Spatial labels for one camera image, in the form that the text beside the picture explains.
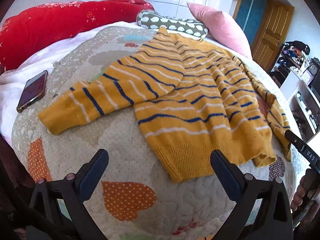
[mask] yellow striped sweater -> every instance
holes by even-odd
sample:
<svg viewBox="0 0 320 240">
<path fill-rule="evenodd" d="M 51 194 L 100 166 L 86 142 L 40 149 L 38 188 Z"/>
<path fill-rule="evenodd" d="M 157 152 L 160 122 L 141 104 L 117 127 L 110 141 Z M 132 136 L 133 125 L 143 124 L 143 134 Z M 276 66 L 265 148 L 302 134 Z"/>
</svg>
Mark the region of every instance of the yellow striped sweater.
<svg viewBox="0 0 320 240">
<path fill-rule="evenodd" d="M 266 118 L 255 92 L 270 107 Z M 285 114 L 247 66 L 227 50 L 165 28 L 97 81 L 76 83 L 38 116 L 57 135 L 127 106 L 175 182 L 213 174 L 215 149 L 237 165 L 251 159 L 256 166 L 271 164 L 272 132 L 290 160 Z"/>
</svg>

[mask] phone case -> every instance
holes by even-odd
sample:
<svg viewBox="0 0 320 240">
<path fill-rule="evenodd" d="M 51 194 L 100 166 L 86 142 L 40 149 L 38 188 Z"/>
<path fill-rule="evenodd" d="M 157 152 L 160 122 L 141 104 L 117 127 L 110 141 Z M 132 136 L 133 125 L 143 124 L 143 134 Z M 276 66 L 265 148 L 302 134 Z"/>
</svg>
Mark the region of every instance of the phone case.
<svg viewBox="0 0 320 240">
<path fill-rule="evenodd" d="M 44 97 L 44 94 L 45 94 L 45 86 L 46 86 L 46 81 L 47 81 L 47 76 L 48 76 L 48 71 L 44 71 L 44 84 L 43 84 L 43 87 L 42 87 L 42 90 L 39 94 L 37 94 L 35 97 L 33 97 L 32 99 L 30 99 L 27 103 L 23 104 L 22 106 L 17 106 L 17 112 L 18 113 L 22 113 L 22 111 L 24 109 L 26 109 L 28 106 L 31 106 L 34 102 L 40 100 L 41 98 Z"/>
</svg>

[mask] blue curtain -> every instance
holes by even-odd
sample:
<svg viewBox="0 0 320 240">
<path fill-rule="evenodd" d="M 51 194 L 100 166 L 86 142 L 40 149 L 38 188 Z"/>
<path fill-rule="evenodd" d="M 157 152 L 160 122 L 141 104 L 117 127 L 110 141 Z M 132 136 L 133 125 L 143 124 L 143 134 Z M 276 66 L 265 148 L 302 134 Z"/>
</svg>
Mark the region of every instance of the blue curtain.
<svg viewBox="0 0 320 240">
<path fill-rule="evenodd" d="M 259 29 L 267 0 L 241 0 L 236 22 L 251 45 Z"/>
</svg>

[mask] screw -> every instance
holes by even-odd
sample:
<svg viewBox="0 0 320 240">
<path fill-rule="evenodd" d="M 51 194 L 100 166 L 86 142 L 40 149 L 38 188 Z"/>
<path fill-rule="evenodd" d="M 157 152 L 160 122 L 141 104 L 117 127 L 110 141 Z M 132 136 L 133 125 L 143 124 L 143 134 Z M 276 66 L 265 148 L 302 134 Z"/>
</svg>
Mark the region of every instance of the screw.
<svg viewBox="0 0 320 240">
<path fill-rule="evenodd" d="M 38 183 L 39 183 L 39 184 L 44 183 L 44 178 L 40 178 L 40 179 L 38 180 Z"/>
<path fill-rule="evenodd" d="M 66 176 L 66 179 L 67 180 L 73 180 L 75 178 L 75 174 L 74 173 L 69 173 L 67 176 Z"/>
<path fill-rule="evenodd" d="M 253 180 L 253 176 L 252 176 L 252 174 L 250 174 L 250 173 L 246 173 L 246 174 L 244 175 L 244 177 L 245 177 L 247 180 Z"/>
<path fill-rule="evenodd" d="M 278 182 L 280 184 L 280 183 L 282 183 L 282 179 L 279 177 L 276 177 L 276 182 Z"/>
</svg>

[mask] pink pillow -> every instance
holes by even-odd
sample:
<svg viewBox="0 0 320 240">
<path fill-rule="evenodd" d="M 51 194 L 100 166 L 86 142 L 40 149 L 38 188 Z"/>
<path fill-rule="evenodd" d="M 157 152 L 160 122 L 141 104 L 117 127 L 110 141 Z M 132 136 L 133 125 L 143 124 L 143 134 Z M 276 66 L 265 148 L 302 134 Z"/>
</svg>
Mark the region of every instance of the pink pillow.
<svg viewBox="0 0 320 240">
<path fill-rule="evenodd" d="M 231 15 L 201 4 L 187 3 L 187 5 L 192 15 L 208 27 L 212 38 L 252 59 L 248 39 Z"/>
</svg>

